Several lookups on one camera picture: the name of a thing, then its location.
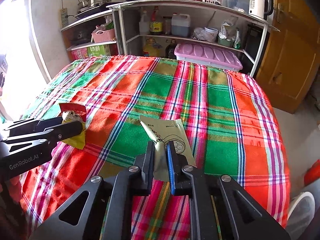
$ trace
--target electric kettle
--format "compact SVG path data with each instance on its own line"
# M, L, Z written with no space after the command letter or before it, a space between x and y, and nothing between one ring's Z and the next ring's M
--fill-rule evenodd
M273 0L250 0L249 14L267 19L273 12Z

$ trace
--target metal bolt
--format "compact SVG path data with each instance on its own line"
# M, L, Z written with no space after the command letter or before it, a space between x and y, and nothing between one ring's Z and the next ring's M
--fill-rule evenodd
M230 182L231 181L231 177L229 175L222 175L221 176L221 179L224 181L224 182Z
M101 177L100 176L93 176L90 181L93 183L98 183L101 181Z
M184 171L193 171L193 166L191 165L185 165L183 166Z
M129 171L130 172L137 172L139 170L139 167L136 165L130 166L129 167Z

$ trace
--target yellow label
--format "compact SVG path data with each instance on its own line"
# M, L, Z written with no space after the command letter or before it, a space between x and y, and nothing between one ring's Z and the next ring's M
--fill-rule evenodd
M162 32L162 22L151 22L150 31L154 33Z

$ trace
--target power strip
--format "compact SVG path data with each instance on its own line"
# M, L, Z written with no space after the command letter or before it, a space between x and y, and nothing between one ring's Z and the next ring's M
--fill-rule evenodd
M69 25L68 9L67 9L67 8L60 9L60 17L59 17L59 20L60 20L60 26L61 26L61 28L64 28L64 27L66 27L66 26Z

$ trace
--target pink lid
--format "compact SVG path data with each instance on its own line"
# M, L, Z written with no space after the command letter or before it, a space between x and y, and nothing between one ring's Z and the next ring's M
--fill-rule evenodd
M215 47L185 42L177 45L176 49L174 50L174 54L178 57L188 57L207 61L237 70L242 69L241 62L233 52Z

